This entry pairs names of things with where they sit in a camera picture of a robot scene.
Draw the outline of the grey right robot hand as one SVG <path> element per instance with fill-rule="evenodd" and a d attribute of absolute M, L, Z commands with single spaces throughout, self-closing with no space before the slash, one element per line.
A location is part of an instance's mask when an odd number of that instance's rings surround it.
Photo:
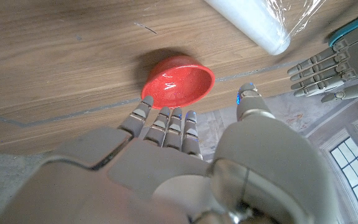
<path fill-rule="evenodd" d="M 196 113 L 163 108 L 141 138 L 153 98 L 118 128 L 67 142 L 0 213 L 0 223 L 336 223 L 329 167 L 279 121 L 251 83 L 213 160 L 200 152 Z"/>

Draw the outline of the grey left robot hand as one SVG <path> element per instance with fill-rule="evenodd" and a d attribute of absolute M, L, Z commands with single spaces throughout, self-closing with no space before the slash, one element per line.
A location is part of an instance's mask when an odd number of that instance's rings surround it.
<path fill-rule="evenodd" d="M 328 45 L 287 71 L 295 97 L 325 93 L 323 103 L 358 98 L 358 17 L 335 30 Z"/>

